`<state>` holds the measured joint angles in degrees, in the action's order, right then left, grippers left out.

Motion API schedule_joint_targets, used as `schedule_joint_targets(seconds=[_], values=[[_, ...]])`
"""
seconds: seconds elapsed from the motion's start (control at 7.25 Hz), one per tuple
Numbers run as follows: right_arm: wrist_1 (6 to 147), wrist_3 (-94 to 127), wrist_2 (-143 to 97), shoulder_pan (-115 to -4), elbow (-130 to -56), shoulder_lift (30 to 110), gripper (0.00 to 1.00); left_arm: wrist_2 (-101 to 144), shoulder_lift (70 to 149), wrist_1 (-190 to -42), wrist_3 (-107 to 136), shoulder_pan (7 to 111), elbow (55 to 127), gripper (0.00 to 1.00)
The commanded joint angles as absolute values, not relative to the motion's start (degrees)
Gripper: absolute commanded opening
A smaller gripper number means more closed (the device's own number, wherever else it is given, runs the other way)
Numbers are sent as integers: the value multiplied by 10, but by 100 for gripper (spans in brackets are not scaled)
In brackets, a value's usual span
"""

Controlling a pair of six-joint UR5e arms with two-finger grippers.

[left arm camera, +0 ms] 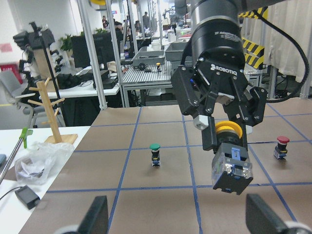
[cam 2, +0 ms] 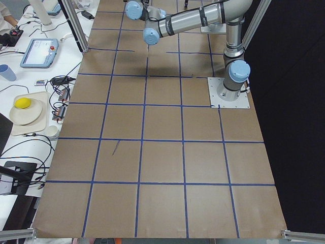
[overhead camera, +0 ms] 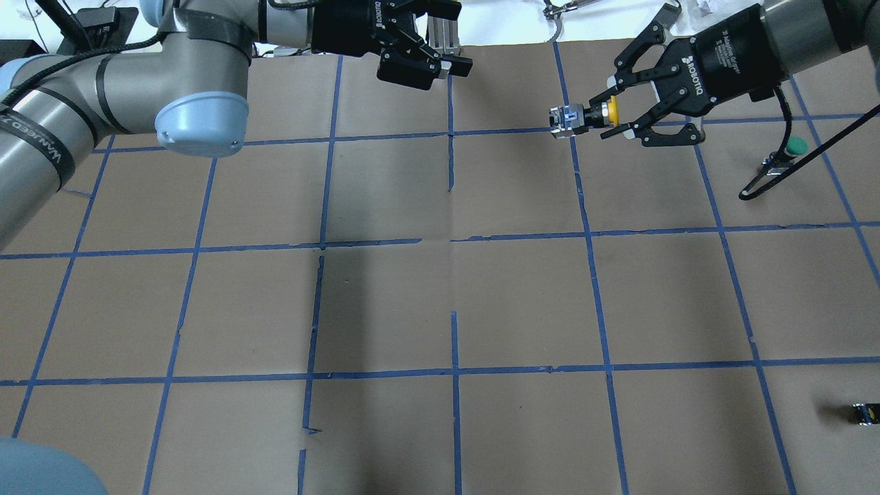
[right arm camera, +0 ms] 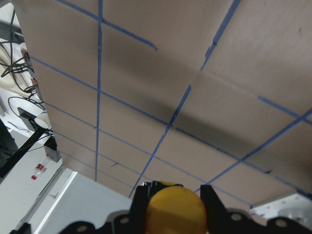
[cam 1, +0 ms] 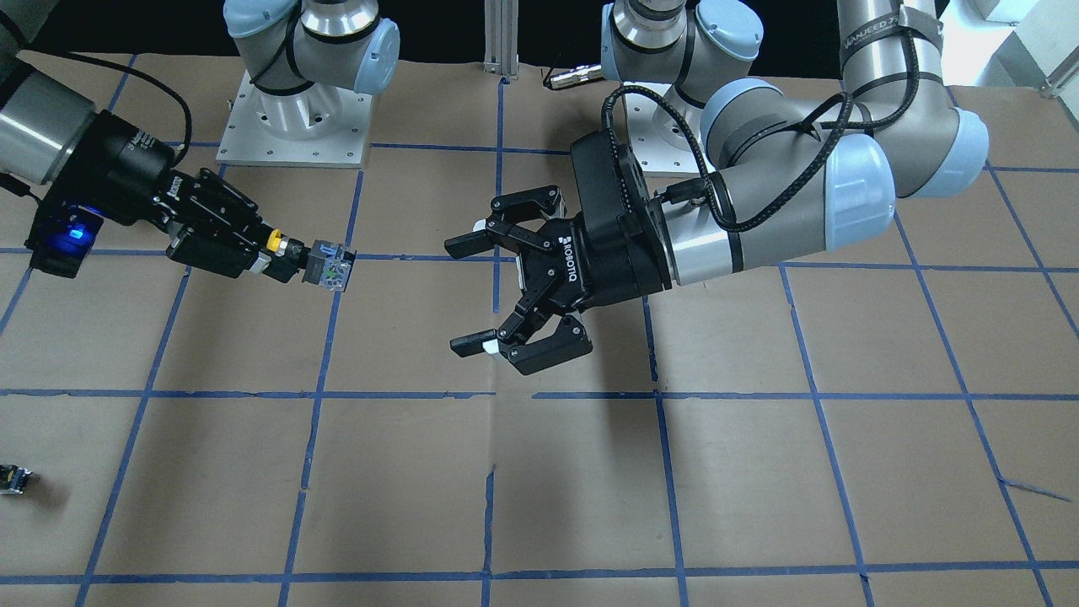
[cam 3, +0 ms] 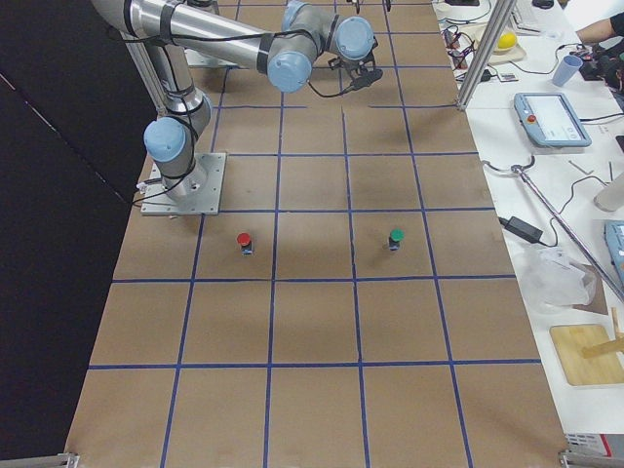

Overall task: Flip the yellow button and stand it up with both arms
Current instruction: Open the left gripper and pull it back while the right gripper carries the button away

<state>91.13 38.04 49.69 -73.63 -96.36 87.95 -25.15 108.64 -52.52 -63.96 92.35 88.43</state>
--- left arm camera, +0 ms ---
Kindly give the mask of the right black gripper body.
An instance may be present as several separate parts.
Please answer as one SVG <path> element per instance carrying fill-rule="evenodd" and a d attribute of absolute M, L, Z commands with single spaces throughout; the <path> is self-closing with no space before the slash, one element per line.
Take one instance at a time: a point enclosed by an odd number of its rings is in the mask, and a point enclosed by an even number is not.
<path fill-rule="evenodd" d="M 192 55 L 193 65 L 181 64 L 171 76 L 183 115 L 211 116 L 219 102 L 231 121 L 249 126 L 262 122 L 267 92 L 260 87 L 247 90 L 245 57 L 236 23 L 225 19 L 203 23 L 193 32 L 183 55 Z"/>

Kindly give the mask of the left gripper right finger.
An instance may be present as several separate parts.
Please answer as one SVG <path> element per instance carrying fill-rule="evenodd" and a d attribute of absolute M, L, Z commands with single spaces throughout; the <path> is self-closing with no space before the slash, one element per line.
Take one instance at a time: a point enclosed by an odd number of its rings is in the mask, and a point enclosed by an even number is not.
<path fill-rule="evenodd" d="M 285 234 L 285 222 L 257 194 L 247 194 L 246 226 L 251 234 Z"/>

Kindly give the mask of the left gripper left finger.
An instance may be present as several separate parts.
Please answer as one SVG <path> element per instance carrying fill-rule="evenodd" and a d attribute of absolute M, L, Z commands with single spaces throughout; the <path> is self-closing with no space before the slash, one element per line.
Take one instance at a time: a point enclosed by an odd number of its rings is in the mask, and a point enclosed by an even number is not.
<path fill-rule="evenodd" d="M 78 227 L 79 234 L 106 234 L 108 230 L 107 196 L 96 196 Z"/>

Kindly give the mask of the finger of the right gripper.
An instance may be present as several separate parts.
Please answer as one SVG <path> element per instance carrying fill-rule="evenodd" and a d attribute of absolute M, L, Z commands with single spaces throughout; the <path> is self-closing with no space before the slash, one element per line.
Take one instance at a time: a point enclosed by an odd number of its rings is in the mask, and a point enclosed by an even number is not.
<path fill-rule="evenodd" d="M 242 137 L 237 140 L 234 145 L 243 147 L 246 149 L 246 151 L 248 151 L 248 134 L 250 134 L 252 132 L 252 126 L 246 124 L 244 121 L 242 121 L 241 119 L 235 119 L 234 120 L 235 123 L 237 123 L 241 129 L 242 129 Z"/>
<path fill-rule="evenodd" d="M 194 126 L 201 131 L 202 147 L 204 151 L 218 150 L 215 118 L 212 116 L 198 115 L 194 118 Z"/>

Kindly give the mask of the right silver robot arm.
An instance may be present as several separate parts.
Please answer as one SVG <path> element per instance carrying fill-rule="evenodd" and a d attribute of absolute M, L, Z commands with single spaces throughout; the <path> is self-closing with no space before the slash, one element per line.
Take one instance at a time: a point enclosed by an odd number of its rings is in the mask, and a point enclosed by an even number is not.
<path fill-rule="evenodd" d="M 248 89 L 238 14 L 242 0 L 191 2 L 192 36 L 183 51 L 192 66 L 180 64 L 171 83 L 183 115 L 191 115 L 202 132 L 206 151 L 223 142 L 247 147 L 246 126 L 262 122 L 267 91 Z"/>

